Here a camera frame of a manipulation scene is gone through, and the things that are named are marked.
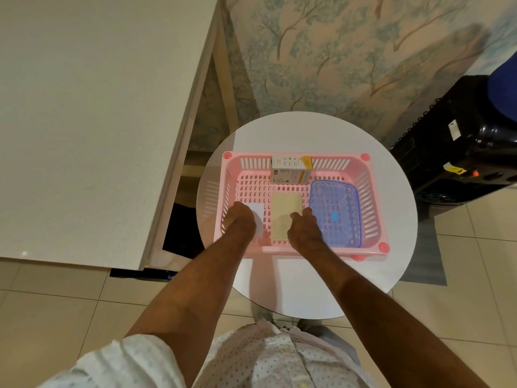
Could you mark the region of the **person's right hand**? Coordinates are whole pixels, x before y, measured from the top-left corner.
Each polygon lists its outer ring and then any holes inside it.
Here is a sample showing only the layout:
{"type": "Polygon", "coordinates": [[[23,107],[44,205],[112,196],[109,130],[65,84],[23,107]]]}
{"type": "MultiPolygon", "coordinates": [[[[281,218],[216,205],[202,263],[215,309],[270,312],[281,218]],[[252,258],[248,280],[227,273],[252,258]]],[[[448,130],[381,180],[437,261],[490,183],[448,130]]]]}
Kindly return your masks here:
{"type": "Polygon", "coordinates": [[[302,220],[292,223],[288,230],[288,241],[301,256],[306,258],[315,251],[325,248],[326,244],[312,209],[304,208],[301,214],[302,220]]]}

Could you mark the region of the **person's left hand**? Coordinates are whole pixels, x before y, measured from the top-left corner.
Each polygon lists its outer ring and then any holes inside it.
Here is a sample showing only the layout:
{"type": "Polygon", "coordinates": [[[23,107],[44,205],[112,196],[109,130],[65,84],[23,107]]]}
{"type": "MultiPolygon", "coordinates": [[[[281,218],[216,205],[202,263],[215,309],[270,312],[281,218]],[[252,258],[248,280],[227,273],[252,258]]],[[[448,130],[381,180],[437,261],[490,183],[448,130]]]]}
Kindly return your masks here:
{"type": "Polygon", "coordinates": [[[225,214],[222,225],[225,235],[238,235],[247,243],[250,243],[254,238],[256,230],[254,216],[233,216],[230,207],[225,214]]]}

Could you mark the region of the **beige box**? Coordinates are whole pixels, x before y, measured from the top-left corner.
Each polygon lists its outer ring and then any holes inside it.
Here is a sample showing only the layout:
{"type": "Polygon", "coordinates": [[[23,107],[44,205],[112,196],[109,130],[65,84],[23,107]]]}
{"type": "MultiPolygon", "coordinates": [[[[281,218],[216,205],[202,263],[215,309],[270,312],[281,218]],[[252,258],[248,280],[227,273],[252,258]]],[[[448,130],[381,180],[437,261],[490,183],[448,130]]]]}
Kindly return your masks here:
{"type": "Polygon", "coordinates": [[[291,214],[301,212],[301,193],[273,193],[270,213],[271,240],[288,241],[288,230],[292,225],[291,214]]]}

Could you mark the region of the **person's right forearm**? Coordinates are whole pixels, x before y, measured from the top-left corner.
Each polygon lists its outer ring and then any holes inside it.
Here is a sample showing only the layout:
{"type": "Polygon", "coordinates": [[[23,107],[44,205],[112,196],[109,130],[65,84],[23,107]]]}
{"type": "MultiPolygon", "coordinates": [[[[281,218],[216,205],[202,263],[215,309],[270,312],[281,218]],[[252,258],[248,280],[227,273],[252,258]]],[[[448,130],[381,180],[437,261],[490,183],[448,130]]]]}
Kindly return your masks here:
{"type": "Polygon", "coordinates": [[[401,305],[324,243],[298,246],[392,388],[489,388],[401,305]]]}

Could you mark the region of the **person's left forearm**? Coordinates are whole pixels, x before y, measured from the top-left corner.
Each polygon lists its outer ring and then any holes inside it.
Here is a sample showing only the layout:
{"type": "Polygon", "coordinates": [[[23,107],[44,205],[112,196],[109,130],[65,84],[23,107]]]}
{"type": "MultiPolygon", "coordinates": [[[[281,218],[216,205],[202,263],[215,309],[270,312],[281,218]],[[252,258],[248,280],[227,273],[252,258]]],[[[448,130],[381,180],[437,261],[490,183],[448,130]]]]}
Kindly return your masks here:
{"type": "Polygon", "coordinates": [[[228,230],[160,291],[126,334],[150,334],[163,340],[174,353],[187,387],[204,364],[253,234],[228,230]]]}

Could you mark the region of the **pink plastic basket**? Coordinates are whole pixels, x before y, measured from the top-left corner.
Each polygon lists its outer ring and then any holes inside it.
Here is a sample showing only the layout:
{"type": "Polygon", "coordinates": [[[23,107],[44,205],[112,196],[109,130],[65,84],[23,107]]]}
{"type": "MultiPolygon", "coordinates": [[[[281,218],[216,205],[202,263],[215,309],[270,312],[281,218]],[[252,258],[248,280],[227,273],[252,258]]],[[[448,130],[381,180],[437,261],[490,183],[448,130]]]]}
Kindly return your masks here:
{"type": "Polygon", "coordinates": [[[378,202],[378,191],[371,156],[359,154],[285,154],[226,151],[222,155],[218,207],[213,240],[223,233],[223,219],[236,202],[264,203],[264,232],[254,238],[249,251],[253,254],[297,255],[289,241],[272,241],[270,231],[271,198],[273,193],[301,193],[302,208],[309,207],[311,183],[314,180],[334,180],[350,183],[357,188],[362,221],[360,248],[334,248],[339,256],[364,261],[371,256],[390,252],[387,230],[378,202]],[[271,157],[276,155],[311,156],[313,170],[306,185],[274,185],[270,182],[271,157]]]}

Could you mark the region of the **blue transparent plastic container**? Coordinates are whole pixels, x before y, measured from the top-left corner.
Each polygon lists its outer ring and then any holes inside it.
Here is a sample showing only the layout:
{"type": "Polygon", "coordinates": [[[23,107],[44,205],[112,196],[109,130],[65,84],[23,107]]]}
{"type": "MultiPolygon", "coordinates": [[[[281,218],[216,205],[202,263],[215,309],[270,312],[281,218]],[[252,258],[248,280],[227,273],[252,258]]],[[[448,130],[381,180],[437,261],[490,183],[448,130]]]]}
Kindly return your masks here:
{"type": "Polygon", "coordinates": [[[361,247],[362,221],[355,186],[334,180],[314,180],[310,188],[309,207],[329,247],[361,247]]]}

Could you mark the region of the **white and orange carton box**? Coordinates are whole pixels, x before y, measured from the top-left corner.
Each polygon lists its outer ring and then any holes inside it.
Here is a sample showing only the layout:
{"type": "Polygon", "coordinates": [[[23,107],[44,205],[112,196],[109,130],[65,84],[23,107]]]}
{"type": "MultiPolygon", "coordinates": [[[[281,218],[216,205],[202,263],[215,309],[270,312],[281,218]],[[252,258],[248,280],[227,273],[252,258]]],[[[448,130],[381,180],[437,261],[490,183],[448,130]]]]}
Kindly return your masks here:
{"type": "Polygon", "coordinates": [[[270,182],[274,185],[306,185],[312,170],[311,156],[274,155],[271,157],[270,182]]]}

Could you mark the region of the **round white side table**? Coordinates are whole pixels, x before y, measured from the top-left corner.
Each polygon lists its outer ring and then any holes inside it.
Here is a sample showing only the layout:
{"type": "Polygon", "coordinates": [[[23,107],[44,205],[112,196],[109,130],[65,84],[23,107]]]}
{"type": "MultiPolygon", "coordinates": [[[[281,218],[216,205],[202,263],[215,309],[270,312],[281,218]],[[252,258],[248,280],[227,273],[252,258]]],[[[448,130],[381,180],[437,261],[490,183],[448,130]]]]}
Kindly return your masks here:
{"type": "MultiPolygon", "coordinates": [[[[345,261],[384,293],[397,284],[415,249],[417,208],[403,170],[374,137],[339,118],[313,112],[268,115],[240,127],[212,153],[198,185],[197,224],[206,247],[214,240],[216,199],[225,151],[369,154],[390,253],[383,261],[377,258],[345,261]]],[[[301,257],[245,256],[233,287],[250,301],[280,315],[312,320],[344,316],[323,281],[301,257]]]]}

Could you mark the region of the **grey trousers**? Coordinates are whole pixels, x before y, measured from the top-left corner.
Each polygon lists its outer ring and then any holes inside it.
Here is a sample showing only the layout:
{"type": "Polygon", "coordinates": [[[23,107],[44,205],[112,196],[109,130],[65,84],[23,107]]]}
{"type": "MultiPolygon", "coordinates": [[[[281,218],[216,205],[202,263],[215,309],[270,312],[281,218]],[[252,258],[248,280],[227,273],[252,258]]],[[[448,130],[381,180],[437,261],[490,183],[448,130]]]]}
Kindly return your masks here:
{"type": "Polygon", "coordinates": [[[296,326],[298,329],[300,329],[303,332],[309,333],[326,343],[341,349],[347,355],[359,366],[360,360],[357,354],[356,349],[349,344],[346,340],[339,337],[337,334],[335,334],[331,329],[329,329],[327,326],[324,326],[322,324],[321,320],[307,320],[307,319],[300,319],[296,326]]]}

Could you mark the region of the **grey floor mat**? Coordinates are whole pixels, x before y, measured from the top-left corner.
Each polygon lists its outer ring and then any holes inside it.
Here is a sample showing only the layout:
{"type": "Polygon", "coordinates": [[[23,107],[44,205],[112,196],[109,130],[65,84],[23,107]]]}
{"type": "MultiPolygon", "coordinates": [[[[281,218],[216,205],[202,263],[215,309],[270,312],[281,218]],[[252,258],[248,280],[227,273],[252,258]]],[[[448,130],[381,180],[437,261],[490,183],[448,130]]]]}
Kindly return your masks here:
{"type": "Polygon", "coordinates": [[[417,240],[410,263],[400,281],[447,287],[435,221],[430,206],[416,202],[418,215],[417,240]]]}

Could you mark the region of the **white dotted shirt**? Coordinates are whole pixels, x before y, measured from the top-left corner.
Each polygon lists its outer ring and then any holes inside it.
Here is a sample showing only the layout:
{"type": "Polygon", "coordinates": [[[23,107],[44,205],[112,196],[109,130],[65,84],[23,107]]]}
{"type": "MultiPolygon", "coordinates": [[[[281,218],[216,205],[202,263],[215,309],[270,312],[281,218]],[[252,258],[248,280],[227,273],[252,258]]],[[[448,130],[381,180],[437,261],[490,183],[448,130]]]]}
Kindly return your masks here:
{"type": "MultiPolygon", "coordinates": [[[[132,335],[87,353],[37,388],[186,388],[171,348],[132,335]]],[[[192,388],[378,388],[349,351],[266,320],[215,338],[192,388]]]]}

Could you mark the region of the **black water dispenser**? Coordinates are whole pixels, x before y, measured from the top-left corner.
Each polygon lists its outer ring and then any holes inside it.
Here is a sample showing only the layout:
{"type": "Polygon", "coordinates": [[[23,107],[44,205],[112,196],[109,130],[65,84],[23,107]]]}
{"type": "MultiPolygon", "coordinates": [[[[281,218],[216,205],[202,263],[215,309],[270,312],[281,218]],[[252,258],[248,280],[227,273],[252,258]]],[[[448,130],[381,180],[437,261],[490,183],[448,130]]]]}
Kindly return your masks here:
{"type": "Polygon", "coordinates": [[[417,203],[459,206],[517,185],[517,123],[490,101],[488,80],[461,77],[391,147],[417,203]]]}

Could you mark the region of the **large white table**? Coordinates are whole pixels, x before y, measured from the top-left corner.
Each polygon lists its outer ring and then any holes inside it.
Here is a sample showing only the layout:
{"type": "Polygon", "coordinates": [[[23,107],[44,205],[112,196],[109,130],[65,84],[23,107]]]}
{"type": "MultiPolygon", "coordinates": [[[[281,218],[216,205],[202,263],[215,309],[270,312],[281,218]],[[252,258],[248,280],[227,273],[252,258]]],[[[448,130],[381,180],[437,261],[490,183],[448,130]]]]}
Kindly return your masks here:
{"type": "Polygon", "coordinates": [[[164,251],[221,0],[0,0],[0,258],[164,251]]]}

